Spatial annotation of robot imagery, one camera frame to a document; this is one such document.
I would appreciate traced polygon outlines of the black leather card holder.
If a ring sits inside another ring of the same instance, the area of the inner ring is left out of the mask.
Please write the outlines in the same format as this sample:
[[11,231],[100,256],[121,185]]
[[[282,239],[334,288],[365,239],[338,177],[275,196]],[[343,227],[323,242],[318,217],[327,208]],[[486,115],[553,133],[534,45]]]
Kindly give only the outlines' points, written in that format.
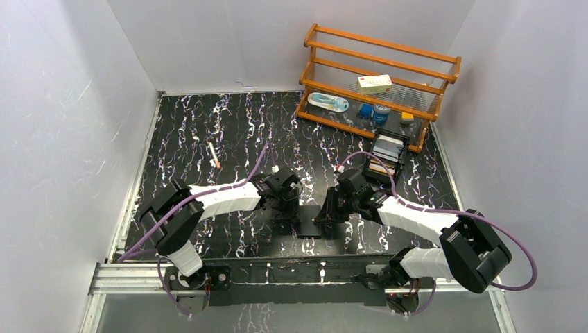
[[322,228],[313,222],[312,219],[300,219],[297,224],[297,238],[298,239],[321,239]]

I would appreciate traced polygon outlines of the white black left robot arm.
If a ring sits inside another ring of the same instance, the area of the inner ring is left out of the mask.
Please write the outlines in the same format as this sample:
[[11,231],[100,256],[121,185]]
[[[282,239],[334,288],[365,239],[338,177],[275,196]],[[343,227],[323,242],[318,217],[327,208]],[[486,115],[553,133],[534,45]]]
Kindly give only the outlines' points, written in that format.
[[164,285],[175,290],[228,289],[230,268],[206,265],[190,240],[199,222],[268,208],[295,214],[299,185],[300,178],[286,166],[232,184],[190,187],[183,180],[172,181],[138,216],[156,254],[174,265],[166,270]]

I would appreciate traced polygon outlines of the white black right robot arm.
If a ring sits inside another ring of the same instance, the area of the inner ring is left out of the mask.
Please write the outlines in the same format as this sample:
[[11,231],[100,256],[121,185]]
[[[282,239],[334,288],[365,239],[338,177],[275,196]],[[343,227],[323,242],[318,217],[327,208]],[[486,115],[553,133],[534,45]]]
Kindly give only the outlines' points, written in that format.
[[473,210],[439,213],[375,189],[361,172],[350,169],[327,190],[316,223],[344,223],[352,214],[396,227],[429,240],[435,248],[407,247],[376,273],[357,280],[366,284],[409,287],[416,279],[455,280],[466,290],[482,293],[512,261],[498,234]]

